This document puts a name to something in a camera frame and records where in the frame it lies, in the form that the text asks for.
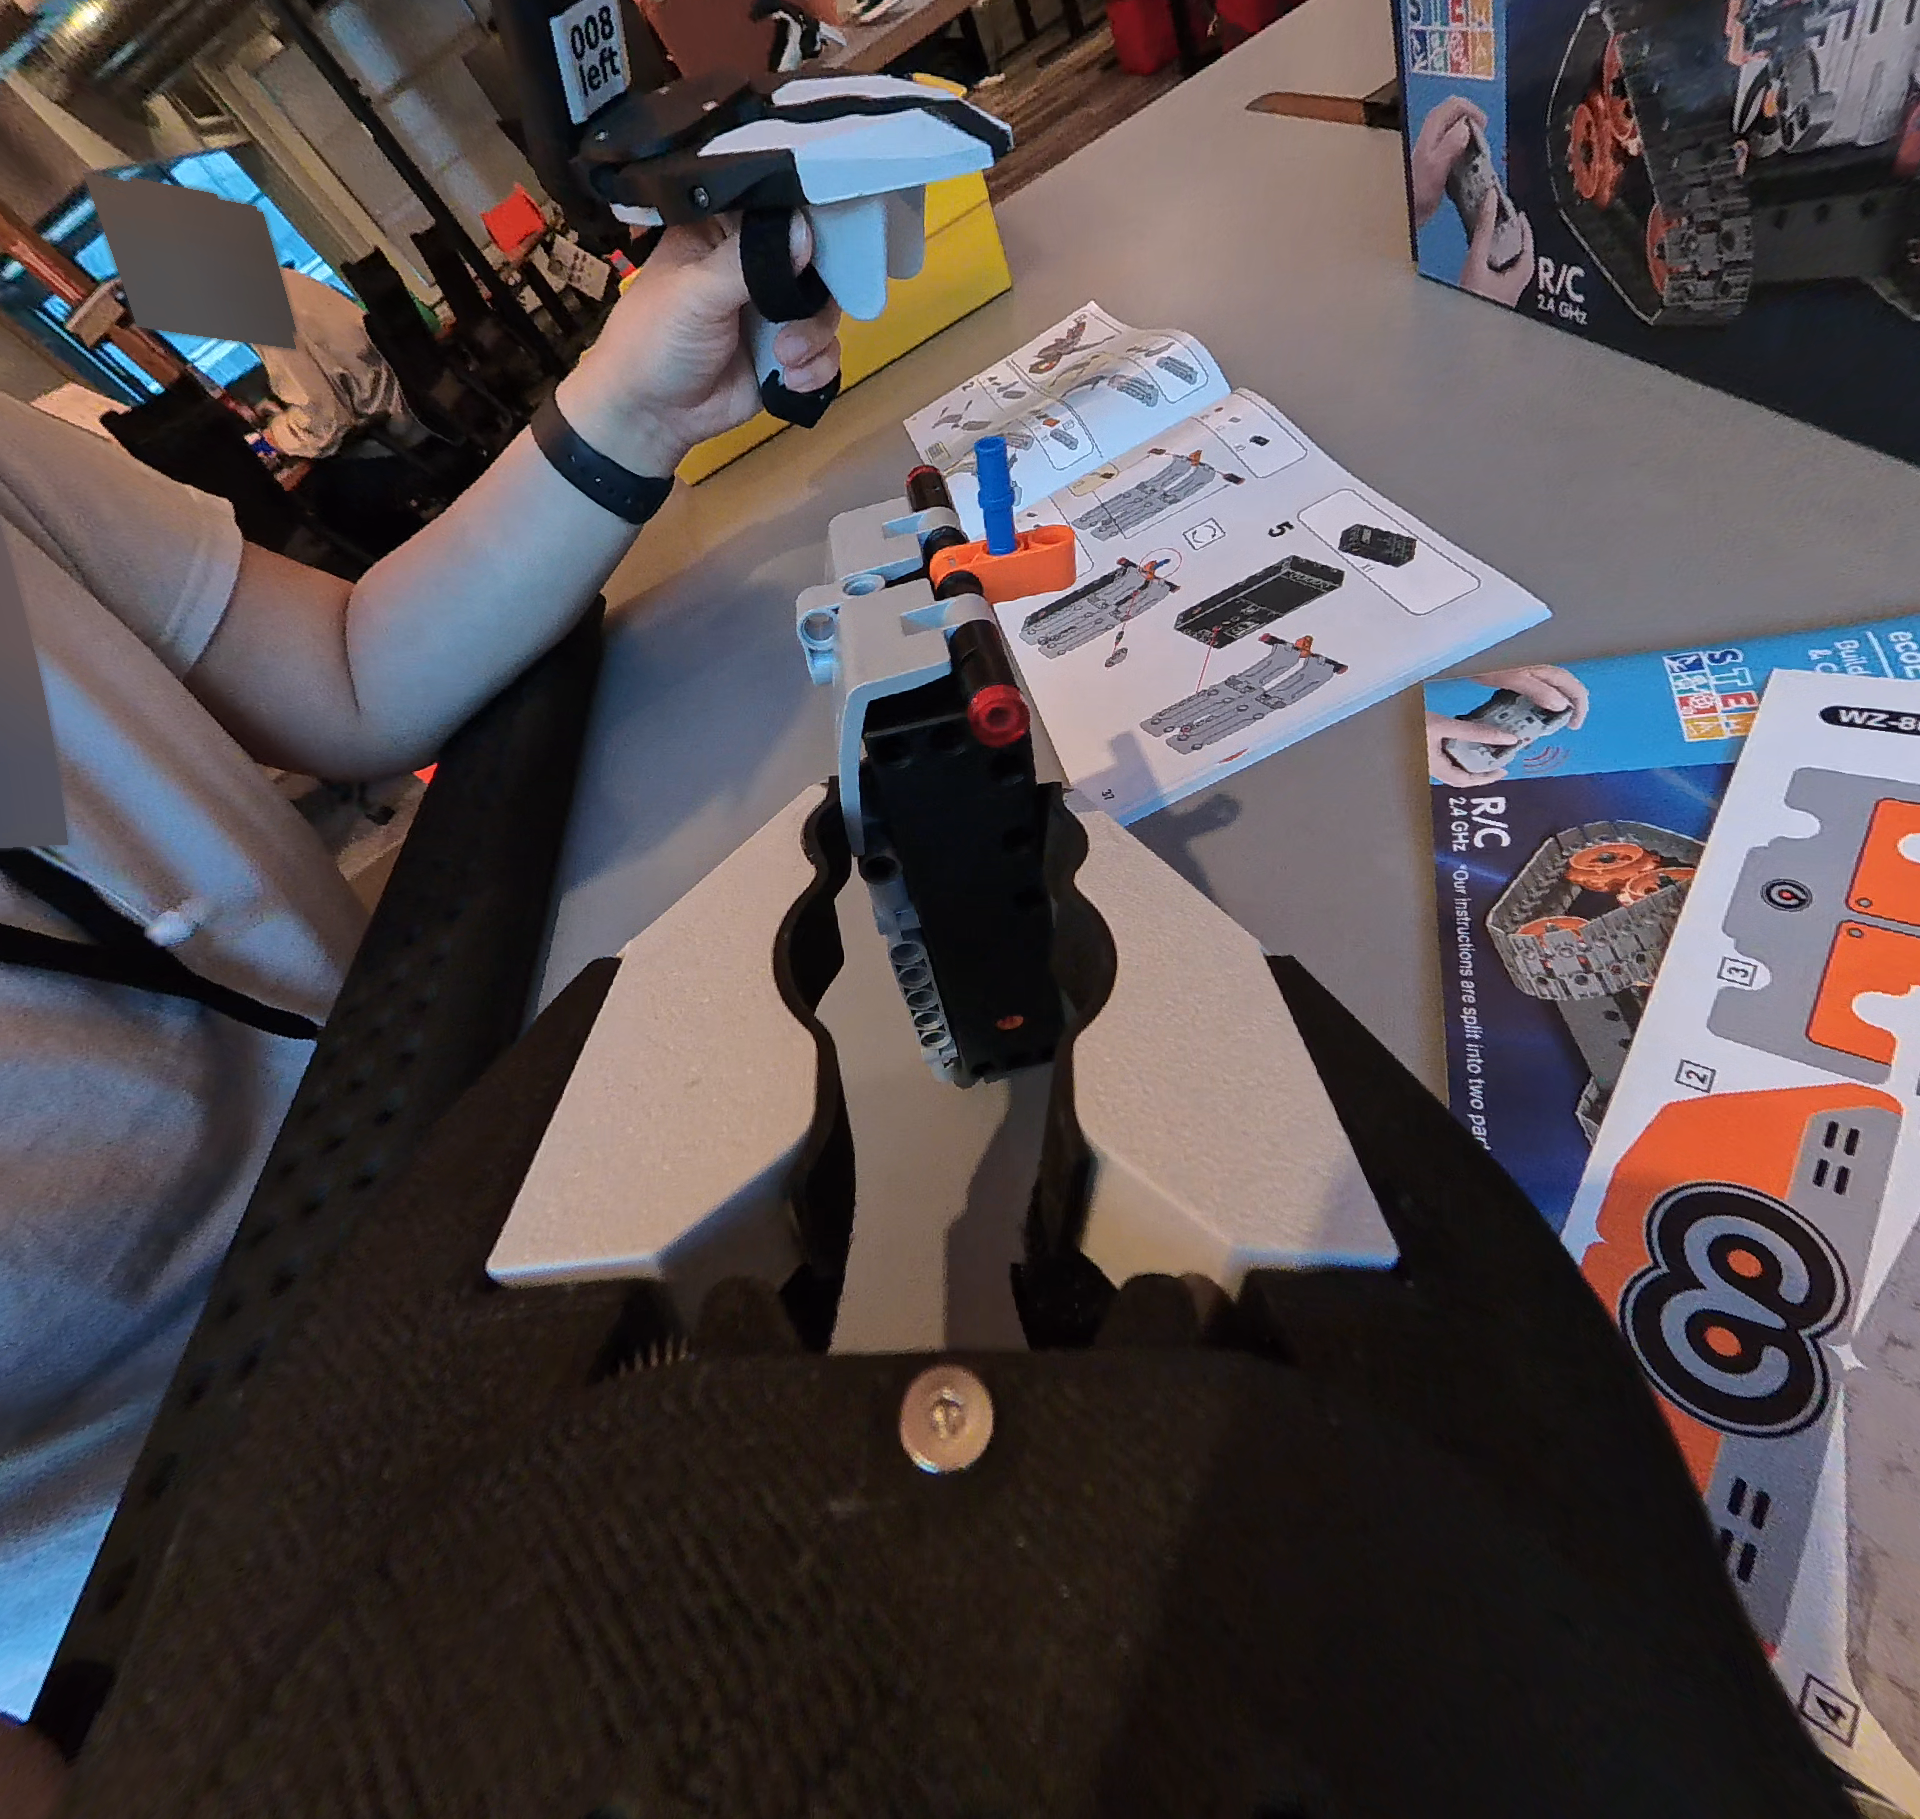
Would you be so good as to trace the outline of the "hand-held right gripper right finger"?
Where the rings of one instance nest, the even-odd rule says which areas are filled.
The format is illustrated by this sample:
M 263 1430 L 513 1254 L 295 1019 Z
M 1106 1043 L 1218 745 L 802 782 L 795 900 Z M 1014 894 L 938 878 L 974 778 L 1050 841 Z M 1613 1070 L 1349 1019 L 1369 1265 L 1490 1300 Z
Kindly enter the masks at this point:
M 1032 1348 L 1094 1343 L 1139 1277 L 1396 1265 L 1273 967 L 1106 814 L 1056 805 L 1042 878 L 1066 1006 L 1015 1263 Z

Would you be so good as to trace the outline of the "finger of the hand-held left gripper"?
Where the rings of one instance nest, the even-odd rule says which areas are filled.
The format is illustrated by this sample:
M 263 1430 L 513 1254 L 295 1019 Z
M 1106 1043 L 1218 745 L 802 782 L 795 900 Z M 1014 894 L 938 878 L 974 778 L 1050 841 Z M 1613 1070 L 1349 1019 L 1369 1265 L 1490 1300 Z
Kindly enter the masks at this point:
M 1008 123 L 950 94 L 778 94 L 770 114 L 698 150 L 711 205 L 826 205 L 983 174 Z
M 950 94 L 945 80 L 931 88 L 914 79 L 890 74 L 784 74 L 765 94 L 765 104 L 774 110 L 960 110 L 966 107 L 963 94 Z

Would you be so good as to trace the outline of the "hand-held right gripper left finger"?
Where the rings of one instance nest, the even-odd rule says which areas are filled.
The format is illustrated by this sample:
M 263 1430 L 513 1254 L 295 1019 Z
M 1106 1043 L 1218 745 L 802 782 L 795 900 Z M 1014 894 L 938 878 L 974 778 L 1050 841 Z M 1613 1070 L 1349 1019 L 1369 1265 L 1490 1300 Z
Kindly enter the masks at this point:
M 722 1280 L 762 1280 L 828 1348 L 852 1137 L 817 1009 L 844 967 L 846 878 L 838 788 L 811 784 L 623 945 L 494 1282 L 650 1280 L 691 1324 Z

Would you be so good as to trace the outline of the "black grey brick assembly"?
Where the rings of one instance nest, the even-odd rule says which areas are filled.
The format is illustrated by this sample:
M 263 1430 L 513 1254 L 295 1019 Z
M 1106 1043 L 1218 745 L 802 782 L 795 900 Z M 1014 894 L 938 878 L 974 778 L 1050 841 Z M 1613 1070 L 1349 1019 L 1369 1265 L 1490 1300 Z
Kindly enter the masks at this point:
M 1065 1027 L 1042 881 L 1065 784 L 996 614 L 1001 572 L 1065 541 L 993 554 L 922 463 L 901 502 L 831 519 L 828 581 L 795 599 L 852 866 L 922 1060 L 963 1088 L 1042 1066 Z

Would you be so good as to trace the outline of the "blue instruction manual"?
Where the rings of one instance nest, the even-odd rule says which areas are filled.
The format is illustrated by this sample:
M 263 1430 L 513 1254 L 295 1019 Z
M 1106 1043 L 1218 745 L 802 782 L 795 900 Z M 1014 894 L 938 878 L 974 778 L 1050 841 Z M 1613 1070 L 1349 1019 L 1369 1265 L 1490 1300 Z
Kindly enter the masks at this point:
M 1536 738 L 1434 784 L 1451 1112 L 1563 1221 L 1642 1018 L 1765 681 L 1917 677 L 1917 614 L 1588 659 L 1583 727 L 1467 681 L 1428 711 Z

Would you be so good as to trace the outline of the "person's left forearm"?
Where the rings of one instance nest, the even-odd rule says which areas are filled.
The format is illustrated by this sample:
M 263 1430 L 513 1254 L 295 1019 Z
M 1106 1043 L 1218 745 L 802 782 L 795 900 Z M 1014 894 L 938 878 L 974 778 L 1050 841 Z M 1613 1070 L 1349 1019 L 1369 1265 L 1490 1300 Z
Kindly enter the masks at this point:
M 415 772 L 579 623 L 635 535 L 521 432 L 355 584 L 248 544 L 187 691 L 264 768 Z

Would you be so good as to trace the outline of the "person's left hand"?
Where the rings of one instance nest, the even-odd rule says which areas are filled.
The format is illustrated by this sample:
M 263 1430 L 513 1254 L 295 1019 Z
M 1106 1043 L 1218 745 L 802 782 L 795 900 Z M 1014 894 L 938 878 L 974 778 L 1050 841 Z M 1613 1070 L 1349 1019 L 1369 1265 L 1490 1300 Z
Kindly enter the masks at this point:
M 631 474 L 667 478 L 759 413 L 735 229 L 735 216 L 665 229 L 556 386 L 565 425 Z

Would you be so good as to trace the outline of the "brown background table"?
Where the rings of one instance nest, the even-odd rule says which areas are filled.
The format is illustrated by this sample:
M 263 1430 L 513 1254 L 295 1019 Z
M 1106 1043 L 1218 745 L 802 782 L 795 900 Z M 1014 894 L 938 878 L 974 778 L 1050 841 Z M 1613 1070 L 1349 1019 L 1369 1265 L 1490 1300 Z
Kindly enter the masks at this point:
M 875 74 L 890 64 L 913 55 L 926 38 L 945 32 L 950 25 L 963 28 L 963 49 L 969 64 L 989 70 L 971 10 L 983 0 L 896 0 L 875 21 L 862 21 L 844 32 L 844 46 L 828 46 L 823 56 L 802 65 L 805 74 Z

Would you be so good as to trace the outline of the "yellow plastic bin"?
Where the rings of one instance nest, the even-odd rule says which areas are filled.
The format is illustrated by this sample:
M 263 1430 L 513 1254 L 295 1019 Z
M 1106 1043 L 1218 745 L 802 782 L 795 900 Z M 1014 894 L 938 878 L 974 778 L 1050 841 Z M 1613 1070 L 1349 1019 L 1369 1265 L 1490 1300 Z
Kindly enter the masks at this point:
M 841 322 L 841 390 L 852 390 L 1008 289 L 1011 268 L 983 174 L 931 185 L 922 273 L 887 283 L 887 307 L 880 319 L 844 317 Z

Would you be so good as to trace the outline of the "black wristband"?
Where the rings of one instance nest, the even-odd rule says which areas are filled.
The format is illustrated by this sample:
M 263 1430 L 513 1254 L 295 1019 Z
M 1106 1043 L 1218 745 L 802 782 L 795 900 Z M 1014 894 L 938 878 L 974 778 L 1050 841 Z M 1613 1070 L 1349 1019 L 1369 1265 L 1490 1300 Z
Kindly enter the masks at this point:
M 644 527 L 677 487 L 673 474 L 638 474 L 579 435 L 559 408 L 556 389 L 540 396 L 531 414 L 531 438 L 562 487 L 631 532 Z

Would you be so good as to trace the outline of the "brown wooden strip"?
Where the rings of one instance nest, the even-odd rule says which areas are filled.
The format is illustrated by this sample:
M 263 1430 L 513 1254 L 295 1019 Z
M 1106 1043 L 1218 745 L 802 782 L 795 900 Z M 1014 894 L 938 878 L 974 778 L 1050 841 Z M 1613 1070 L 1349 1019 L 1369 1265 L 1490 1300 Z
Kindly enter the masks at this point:
M 1379 128 L 1379 132 L 1405 128 L 1405 104 L 1402 104 L 1397 85 L 1382 85 L 1361 97 L 1300 94 L 1300 89 L 1261 94 L 1245 104 L 1245 110 L 1278 117 L 1278 119 L 1308 119 L 1321 126 L 1358 126 L 1358 128 Z

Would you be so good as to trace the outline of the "white orange sticker sheet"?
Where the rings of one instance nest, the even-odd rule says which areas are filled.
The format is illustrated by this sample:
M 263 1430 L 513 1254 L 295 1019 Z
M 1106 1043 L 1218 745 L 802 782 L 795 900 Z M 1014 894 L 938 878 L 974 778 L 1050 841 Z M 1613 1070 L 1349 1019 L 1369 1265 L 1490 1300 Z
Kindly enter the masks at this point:
M 1564 1245 L 1801 1725 L 1914 1817 L 1914 681 L 1767 681 Z

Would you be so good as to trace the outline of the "person's light shirt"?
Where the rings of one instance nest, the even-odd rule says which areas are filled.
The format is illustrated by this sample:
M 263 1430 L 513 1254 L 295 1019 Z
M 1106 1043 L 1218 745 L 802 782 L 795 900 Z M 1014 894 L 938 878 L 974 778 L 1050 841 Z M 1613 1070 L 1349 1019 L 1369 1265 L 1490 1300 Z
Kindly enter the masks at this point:
M 237 581 L 231 514 L 2 401 L 2 541 L 64 803 L 48 866 L 193 975 L 321 1022 L 363 906 L 185 686 Z M 2 1711 L 53 1664 L 310 1052 L 2 969 Z

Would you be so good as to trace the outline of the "open white instruction booklet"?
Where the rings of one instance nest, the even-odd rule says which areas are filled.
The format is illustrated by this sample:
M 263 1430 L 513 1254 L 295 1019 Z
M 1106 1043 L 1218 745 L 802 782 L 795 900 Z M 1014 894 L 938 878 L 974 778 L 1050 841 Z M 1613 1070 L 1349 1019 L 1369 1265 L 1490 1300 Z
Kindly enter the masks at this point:
M 1148 818 L 1549 617 L 1346 474 L 1176 328 L 1089 301 L 904 420 L 981 536 L 978 438 L 1015 527 L 1075 541 L 1066 592 L 1005 609 L 1075 796 Z

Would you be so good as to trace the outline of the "blue robot kit box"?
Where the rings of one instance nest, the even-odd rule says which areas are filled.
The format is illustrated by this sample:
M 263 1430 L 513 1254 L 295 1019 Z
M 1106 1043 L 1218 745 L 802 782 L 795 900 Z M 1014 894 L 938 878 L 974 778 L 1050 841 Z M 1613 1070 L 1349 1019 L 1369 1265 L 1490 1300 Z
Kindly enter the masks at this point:
M 1917 463 L 1917 0 L 1396 0 L 1416 268 Z

